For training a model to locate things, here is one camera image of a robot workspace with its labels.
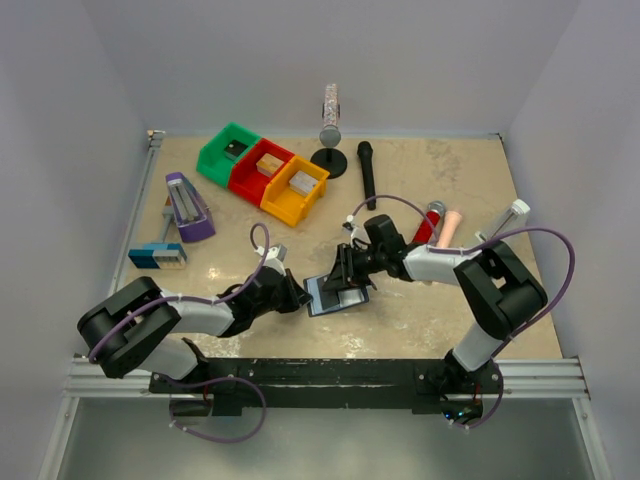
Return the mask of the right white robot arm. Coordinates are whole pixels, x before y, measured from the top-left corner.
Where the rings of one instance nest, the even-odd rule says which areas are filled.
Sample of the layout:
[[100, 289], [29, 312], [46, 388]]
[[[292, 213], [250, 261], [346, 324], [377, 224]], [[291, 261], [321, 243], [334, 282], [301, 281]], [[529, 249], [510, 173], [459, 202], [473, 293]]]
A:
[[364, 223], [366, 242], [354, 239], [337, 247], [323, 293], [367, 288], [380, 272], [407, 282], [437, 282], [460, 287], [474, 323], [448, 355], [447, 384], [467, 392], [481, 379], [481, 370], [515, 330], [547, 305], [548, 296], [505, 242], [489, 241], [469, 250], [438, 249], [407, 243], [387, 215]]

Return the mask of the blue leather card holder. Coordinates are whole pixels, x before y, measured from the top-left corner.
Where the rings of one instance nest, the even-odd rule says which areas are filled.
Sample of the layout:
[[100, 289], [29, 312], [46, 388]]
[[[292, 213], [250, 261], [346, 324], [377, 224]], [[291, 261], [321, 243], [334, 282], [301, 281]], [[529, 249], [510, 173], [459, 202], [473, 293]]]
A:
[[312, 297], [311, 302], [307, 305], [310, 317], [340, 312], [369, 302], [369, 294], [365, 287], [343, 291], [324, 291], [323, 286], [327, 278], [327, 275], [318, 275], [303, 281], [304, 289]]

